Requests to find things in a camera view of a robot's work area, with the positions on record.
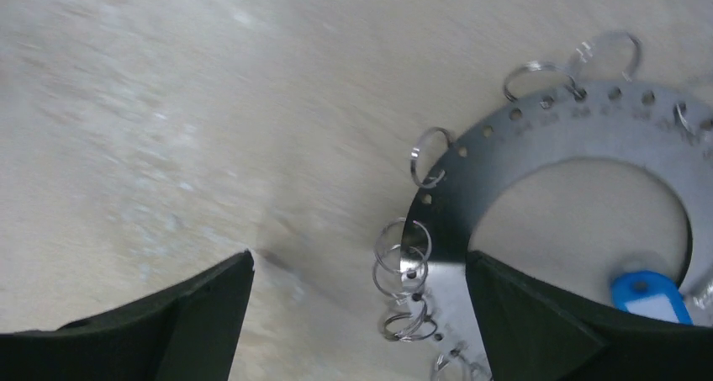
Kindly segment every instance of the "metal plate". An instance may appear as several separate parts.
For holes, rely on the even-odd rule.
[[[577,102],[564,87],[509,103],[474,125],[433,166],[446,172],[432,189],[420,189],[408,222],[424,224],[433,240],[425,296],[441,328],[439,350],[459,343],[470,362],[483,362],[483,342],[468,295],[463,263],[468,242],[491,204],[510,186],[543,167],[578,158],[611,159],[640,167],[668,185],[689,220],[689,259],[679,279],[691,294],[710,276],[713,262],[713,109],[691,95],[647,82],[597,81],[581,85]],[[543,103],[552,97],[553,103]],[[678,122],[683,104],[690,131]],[[406,225],[405,252],[424,242]]]

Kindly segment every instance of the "beige surface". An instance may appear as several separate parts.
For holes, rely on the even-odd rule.
[[[0,331],[249,247],[232,379],[426,379],[435,352],[380,339],[369,278],[419,133],[463,132],[514,65],[604,29],[639,34],[640,77],[676,85],[713,67],[711,16],[710,0],[0,0]],[[476,246],[598,299],[623,251],[675,273],[682,217],[653,180],[553,169]]]

